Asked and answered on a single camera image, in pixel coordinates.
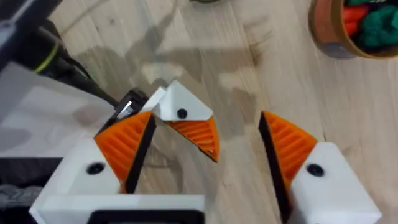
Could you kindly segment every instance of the green yarn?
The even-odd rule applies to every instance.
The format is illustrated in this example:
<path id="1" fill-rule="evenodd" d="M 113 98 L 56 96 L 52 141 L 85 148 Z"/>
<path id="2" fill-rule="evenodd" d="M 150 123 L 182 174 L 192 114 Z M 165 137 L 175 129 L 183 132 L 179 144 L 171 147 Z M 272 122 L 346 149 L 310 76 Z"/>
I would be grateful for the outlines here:
<path id="1" fill-rule="evenodd" d="M 364 47 L 398 44 L 398 7 L 384 6 L 369 13 L 363 19 L 359 42 Z"/>
<path id="2" fill-rule="evenodd" d="M 360 4 L 366 4 L 366 3 L 380 3 L 380 2 L 385 2 L 387 0 L 347 0 L 347 6 L 357 6 Z"/>

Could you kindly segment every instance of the black bolt head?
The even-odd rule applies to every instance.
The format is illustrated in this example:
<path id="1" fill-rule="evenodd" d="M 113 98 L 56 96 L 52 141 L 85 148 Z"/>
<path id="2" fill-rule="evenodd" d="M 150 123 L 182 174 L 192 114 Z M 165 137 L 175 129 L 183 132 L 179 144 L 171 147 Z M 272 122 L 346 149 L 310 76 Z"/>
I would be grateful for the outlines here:
<path id="1" fill-rule="evenodd" d="M 323 168 L 318 164 L 308 165 L 307 171 L 315 177 L 323 177 L 325 175 L 325 171 L 323 171 Z"/>
<path id="2" fill-rule="evenodd" d="M 177 116 L 178 116 L 178 118 L 180 118 L 180 119 L 185 119 L 185 118 L 187 118 L 187 115 L 188 115 L 188 112 L 187 112 L 186 109 L 184 109 L 184 108 L 181 108 L 181 109 L 179 109 L 179 110 L 177 111 Z"/>
<path id="3" fill-rule="evenodd" d="M 88 175 L 96 175 L 105 169 L 105 164 L 103 162 L 94 162 L 87 167 Z"/>

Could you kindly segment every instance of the orange ridged pad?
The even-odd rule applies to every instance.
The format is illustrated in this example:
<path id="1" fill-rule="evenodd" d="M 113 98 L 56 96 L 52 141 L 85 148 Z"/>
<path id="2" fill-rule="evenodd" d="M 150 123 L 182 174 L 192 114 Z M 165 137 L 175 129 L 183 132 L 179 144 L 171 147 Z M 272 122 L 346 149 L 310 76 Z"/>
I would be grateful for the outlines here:
<path id="1" fill-rule="evenodd" d="M 317 140 L 296 125 L 266 111 L 268 129 L 286 189 L 299 171 Z"/>
<path id="2" fill-rule="evenodd" d="M 131 116 L 94 137 L 116 177 L 122 183 L 127 179 L 151 116 L 151 111 Z"/>
<path id="3" fill-rule="evenodd" d="M 218 135 L 213 117 L 207 121 L 169 121 L 167 124 L 198 146 L 211 159 L 218 161 Z"/>

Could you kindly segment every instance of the wood grain surface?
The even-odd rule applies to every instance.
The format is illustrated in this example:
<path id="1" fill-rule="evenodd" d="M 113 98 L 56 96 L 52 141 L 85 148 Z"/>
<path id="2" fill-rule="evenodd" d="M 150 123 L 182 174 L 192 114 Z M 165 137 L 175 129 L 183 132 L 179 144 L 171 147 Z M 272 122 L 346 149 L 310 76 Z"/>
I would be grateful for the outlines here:
<path id="1" fill-rule="evenodd" d="M 208 223 L 279 223 L 260 110 L 338 145 L 398 219 L 398 63 L 335 60 L 308 30 L 311 0 L 67 0 L 52 14 L 71 56 L 120 99 L 177 78 L 215 113 L 215 164 L 159 125 L 139 192 L 205 194 Z"/>

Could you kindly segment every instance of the white plastic housing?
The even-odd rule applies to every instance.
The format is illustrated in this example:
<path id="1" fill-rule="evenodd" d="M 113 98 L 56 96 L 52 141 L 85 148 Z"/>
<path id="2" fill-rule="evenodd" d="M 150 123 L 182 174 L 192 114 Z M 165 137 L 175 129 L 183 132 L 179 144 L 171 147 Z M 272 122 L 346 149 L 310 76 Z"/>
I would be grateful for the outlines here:
<path id="1" fill-rule="evenodd" d="M 307 171 L 318 164 L 324 176 Z M 336 145 L 318 143 L 290 186 L 294 211 L 289 224 L 373 224 L 381 212 Z"/>
<path id="2" fill-rule="evenodd" d="M 93 162 L 104 171 L 88 175 Z M 81 139 L 63 158 L 29 212 L 38 224 L 86 224 L 96 210 L 204 211 L 203 195 L 118 194 L 120 183 L 93 139 Z"/>
<path id="3" fill-rule="evenodd" d="M 177 116 L 179 109 L 187 111 L 187 117 Z M 213 111 L 187 90 L 178 81 L 174 80 L 167 87 L 159 87 L 142 108 L 142 112 L 152 110 L 162 121 L 207 121 Z"/>

